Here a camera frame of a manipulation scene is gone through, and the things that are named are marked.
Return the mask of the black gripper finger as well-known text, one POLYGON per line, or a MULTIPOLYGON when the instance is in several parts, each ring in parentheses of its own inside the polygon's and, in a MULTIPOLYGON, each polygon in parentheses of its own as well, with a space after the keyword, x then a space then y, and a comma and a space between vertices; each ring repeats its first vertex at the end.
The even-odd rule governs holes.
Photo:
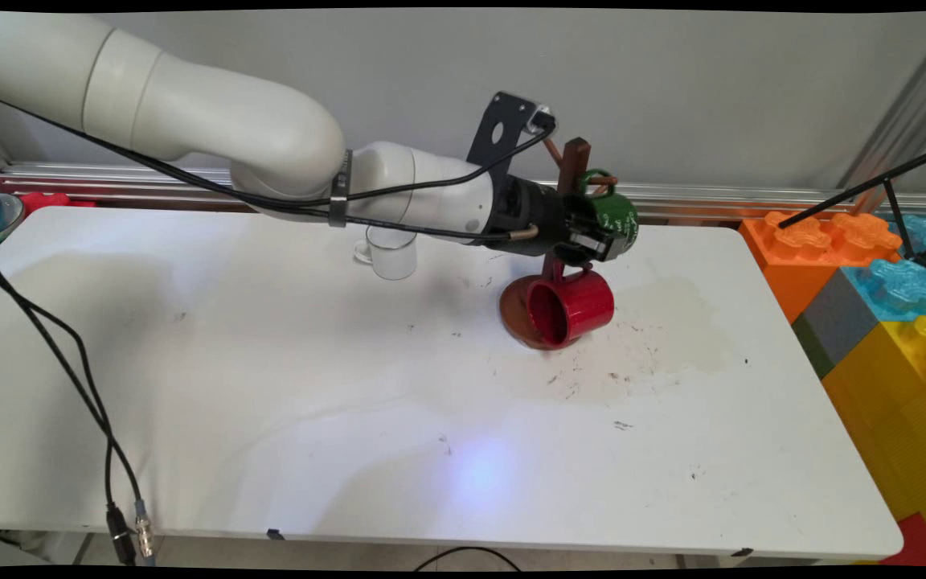
POLYGON ((571 232, 569 245, 573 261, 612 261, 621 255, 621 234, 617 232, 571 232))
POLYGON ((592 205, 584 195, 564 195, 563 216, 572 234, 588 234, 592 230, 592 205))

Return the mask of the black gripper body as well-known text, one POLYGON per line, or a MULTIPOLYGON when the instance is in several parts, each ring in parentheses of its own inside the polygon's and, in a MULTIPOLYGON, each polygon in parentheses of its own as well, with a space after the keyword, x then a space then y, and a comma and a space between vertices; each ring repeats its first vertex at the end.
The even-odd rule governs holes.
POLYGON ((532 238, 497 241, 497 252, 541 257, 568 241, 562 195, 555 188, 526 179, 505 179, 495 197, 495 232, 537 228, 532 238))

